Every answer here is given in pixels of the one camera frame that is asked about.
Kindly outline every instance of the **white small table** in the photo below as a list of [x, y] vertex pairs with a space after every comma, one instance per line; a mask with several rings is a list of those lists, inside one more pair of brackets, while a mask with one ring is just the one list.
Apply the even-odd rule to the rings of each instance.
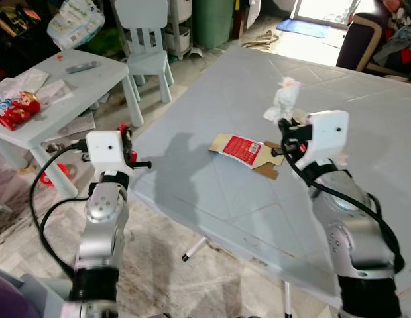
[[152, 170], [139, 172], [132, 190], [157, 211], [338, 307], [322, 226], [289, 165], [276, 167], [274, 181], [208, 151], [219, 133], [280, 142], [278, 127], [263, 113], [283, 76], [303, 83], [297, 108], [349, 113], [345, 160], [357, 184], [379, 198], [400, 242], [406, 267], [395, 277], [397, 293], [411, 317], [411, 85], [230, 48], [134, 141]]
[[[62, 56], [61, 60], [57, 59], [58, 55]], [[66, 73], [66, 68], [69, 66], [92, 61], [98, 61], [99, 66], [74, 74]], [[40, 146], [40, 143], [51, 137], [89, 106], [96, 103], [99, 98], [120, 81], [123, 84], [132, 123], [135, 126], [143, 124], [143, 118], [137, 103], [139, 100], [138, 91], [133, 76], [129, 76], [129, 69], [126, 64], [82, 51], [66, 50], [51, 56], [36, 65], [35, 68], [50, 74], [44, 85], [64, 80], [74, 96], [57, 102], [46, 109], [41, 109], [39, 113], [15, 131], [10, 131], [0, 124], [0, 154], [15, 169], [24, 168], [27, 162], [21, 156], [15, 154], [7, 142], [30, 150], [39, 165], [43, 166], [50, 156]], [[76, 187], [55, 163], [51, 164], [46, 173], [57, 191], [64, 197], [77, 196]]]

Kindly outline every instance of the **cardboard piece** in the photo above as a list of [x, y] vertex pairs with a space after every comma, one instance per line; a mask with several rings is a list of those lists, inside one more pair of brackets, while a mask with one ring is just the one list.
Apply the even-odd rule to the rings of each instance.
[[234, 134], [218, 134], [209, 150], [231, 157], [275, 180], [279, 173], [274, 167], [282, 164], [284, 156], [272, 156], [272, 148], [280, 148], [280, 146], [269, 141], [263, 144]]

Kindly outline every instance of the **toy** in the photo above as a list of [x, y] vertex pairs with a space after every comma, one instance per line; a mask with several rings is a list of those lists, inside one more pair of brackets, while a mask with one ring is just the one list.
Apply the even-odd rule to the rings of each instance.
[[32, 93], [21, 91], [20, 99], [12, 101], [11, 106], [3, 111], [3, 115], [0, 115], [0, 123], [10, 131], [13, 131], [16, 125], [28, 121], [33, 114], [39, 111], [39, 99]]

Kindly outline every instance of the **green trash bin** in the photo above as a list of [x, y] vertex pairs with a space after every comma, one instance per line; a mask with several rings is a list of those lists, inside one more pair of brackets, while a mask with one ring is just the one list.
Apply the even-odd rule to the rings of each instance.
[[194, 42], [215, 48], [229, 40], [234, 0], [193, 0]]

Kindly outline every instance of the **white plastic table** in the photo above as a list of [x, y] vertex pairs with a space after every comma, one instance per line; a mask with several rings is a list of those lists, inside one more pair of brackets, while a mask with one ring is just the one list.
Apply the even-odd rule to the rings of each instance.
[[409, 84], [232, 47], [135, 140], [152, 170], [139, 172], [132, 190], [157, 211], [338, 307], [323, 229], [289, 165], [276, 167], [274, 181], [207, 150], [218, 133], [280, 142], [263, 113], [283, 76], [304, 84], [298, 108], [349, 112], [342, 161], [380, 199], [400, 241], [406, 267], [396, 276], [397, 292], [411, 317]]
[[[62, 60], [57, 59], [57, 55], [62, 55]], [[99, 66], [74, 74], [67, 74], [65, 71], [69, 66], [92, 61], [98, 61]], [[0, 124], [0, 153], [14, 168], [24, 168], [27, 162], [15, 154], [7, 142], [30, 150], [39, 165], [43, 166], [50, 156], [40, 146], [40, 143], [96, 103], [120, 81], [123, 84], [133, 124], [135, 126], [143, 124], [137, 103], [139, 95], [133, 77], [129, 76], [126, 64], [82, 51], [66, 50], [51, 56], [35, 68], [50, 74], [44, 85], [64, 80], [74, 96], [42, 109], [15, 131], [10, 131]], [[51, 164], [46, 173], [64, 197], [75, 197], [78, 194], [77, 189], [56, 164]]]

